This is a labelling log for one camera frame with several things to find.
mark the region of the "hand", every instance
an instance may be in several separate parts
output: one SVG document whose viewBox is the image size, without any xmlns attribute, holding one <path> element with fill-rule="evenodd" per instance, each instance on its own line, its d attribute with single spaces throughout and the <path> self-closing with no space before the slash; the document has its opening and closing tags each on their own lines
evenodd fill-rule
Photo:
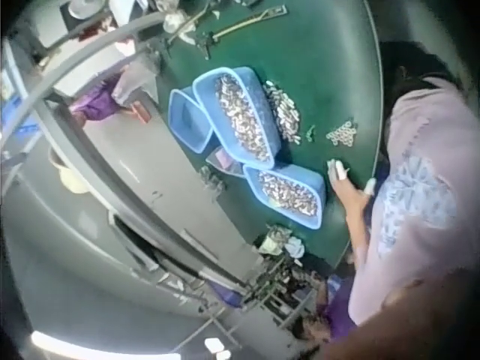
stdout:
<svg viewBox="0 0 480 360">
<path fill-rule="evenodd" d="M 344 169 L 341 161 L 327 161 L 327 166 L 331 187 L 345 208 L 346 216 L 348 218 L 362 217 L 368 201 L 374 194 L 376 180 L 374 178 L 368 180 L 367 186 L 361 191 L 355 188 L 347 178 L 348 170 Z"/>
</svg>

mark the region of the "blue plastic tray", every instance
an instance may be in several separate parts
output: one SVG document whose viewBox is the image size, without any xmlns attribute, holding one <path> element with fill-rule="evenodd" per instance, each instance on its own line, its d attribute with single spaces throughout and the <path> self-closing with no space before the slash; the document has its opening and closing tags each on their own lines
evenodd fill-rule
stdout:
<svg viewBox="0 0 480 360">
<path fill-rule="evenodd" d="M 293 221 L 308 227 L 310 229 L 319 229 L 322 226 L 322 214 L 326 201 L 326 189 L 323 177 L 309 169 L 305 169 L 296 165 L 286 165 L 278 163 L 272 170 L 258 170 L 251 166 L 244 165 L 243 171 L 255 197 L 270 209 L 280 212 L 282 215 L 292 219 Z M 279 208 L 270 200 L 262 190 L 262 184 L 258 179 L 259 171 L 265 171 L 279 178 L 286 179 L 301 186 L 306 187 L 316 198 L 318 211 L 315 216 L 307 216 L 296 211 L 290 211 L 285 208 Z"/>
<path fill-rule="evenodd" d="M 173 134 L 197 154 L 205 150 L 213 134 L 212 125 L 191 86 L 170 92 L 168 125 Z"/>
<path fill-rule="evenodd" d="M 260 161 L 237 140 L 230 120 L 221 109 L 220 103 L 215 94 L 215 83 L 217 78 L 224 74 L 234 77 L 240 84 L 250 105 L 254 109 L 255 117 L 262 128 L 262 135 L 268 151 L 268 160 Z M 280 136 L 275 124 L 272 109 L 266 99 L 262 85 L 257 75 L 249 67 L 219 67 L 204 73 L 193 81 L 193 93 L 198 102 L 208 114 L 208 119 L 220 143 L 232 158 L 243 163 L 256 167 L 257 169 L 272 169 L 275 165 L 275 156 L 281 148 Z"/>
</svg>

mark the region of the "green workbench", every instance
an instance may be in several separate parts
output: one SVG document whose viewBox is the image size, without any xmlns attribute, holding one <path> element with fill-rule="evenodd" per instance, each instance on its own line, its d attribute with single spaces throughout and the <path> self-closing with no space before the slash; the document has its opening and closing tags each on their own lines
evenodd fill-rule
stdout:
<svg viewBox="0 0 480 360">
<path fill-rule="evenodd" d="M 220 30 L 275 5 L 281 0 L 264 0 L 254 10 L 233 1 L 220 9 L 220 19 L 202 18 L 196 33 Z M 185 10 L 195 14 L 204 1 L 190 1 Z M 326 161 L 342 160 L 349 176 L 360 188 L 372 176 L 377 162 L 383 113 L 380 52 L 374 24 L 362 0 L 290 0 L 289 14 L 266 20 L 223 37 L 205 60 L 195 47 L 176 40 L 164 56 L 157 88 L 160 108 L 166 112 L 172 89 L 191 85 L 196 77 L 214 68 L 248 66 L 262 82 L 271 80 L 294 101 L 301 114 L 301 145 L 283 144 L 279 161 L 317 171 L 328 183 Z M 334 147 L 325 135 L 348 119 L 358 125 L 352 148 Z M 315 142 L 305 133 L 316 125 Z M 213 141 L 203 154 L 182 146 L 196 170 L 218 145 Z M 283 224 L 295 230 L 307 250 L 336 266 L 349 242 L 344 210 L 328 185 L 322 227 L 307 229 L 265 207 L 253 195 L 245 180 L 221 174 L 227 190 L 218 203 L 245 241 L 251 243 L 266 232 L 266 224 Z"/>
</svg>

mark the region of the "light fixture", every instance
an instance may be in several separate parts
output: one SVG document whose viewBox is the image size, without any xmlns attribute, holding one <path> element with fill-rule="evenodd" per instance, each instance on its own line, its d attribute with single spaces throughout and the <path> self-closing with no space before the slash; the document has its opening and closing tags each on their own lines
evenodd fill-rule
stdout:
<svg viewBox="0 0 480 360">
<path fill-rule="evenodd" d="M 210 337 L 209 339 L 205 339 L 204 344 L 208 351 L 212 354 L 221 353 L 225 350 L 225 346 L 218 337 Z"/>
<path fill-rule="evenodd" d="M 180 354 L 135 355 L 89 349 L 33 331 L 31 342 L 43 350 L 76 360 L 181 360 Z"/>
<path fill-rule="evenodd" d="M 217 360 L 228 360 L 231 357 L 232 357 L 232 353 L 229 350 L 218 352 L 216 355 Z"/>
</svg>

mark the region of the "pile of metal parts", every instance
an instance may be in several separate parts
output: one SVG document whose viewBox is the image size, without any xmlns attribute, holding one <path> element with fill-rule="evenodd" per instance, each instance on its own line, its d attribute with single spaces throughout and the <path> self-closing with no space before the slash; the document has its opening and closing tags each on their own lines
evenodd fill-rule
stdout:
<svg viewBox="0 0 480 360">
<path fill-rule="evenodd" d="M 342 143 L 345 146 L 351 148 L 353 142 L 355 141 L 355 136 L 357 134 L 357 129 L 355 125 L 349 120 L 340 126 L 337 130 L 334 130 L 330 133 L 327 133 L 326 138 L 329 139 L 334 146 L 337 146 L 338 143 Z"/>
<path fill-rule="evenodd" d="M 263 86 L 282 139 L 300 145 L 300 114 L 295 103 L 282 89 L 267 81 Z"/>
<path fill-rule="evenodd" d="M 259 172 L 258 179 L 263 192 L 276 206 L 307 216 L 317 214 L 317 200 L 306 187 L 263 171 Z"/>
<path fill-rule="evenodd" d="M 216 95 L 240 144 L 258 160 L 269 160 L 262 128 L 239 82 L 229 74 L 219 77 Z"/>
</svg>

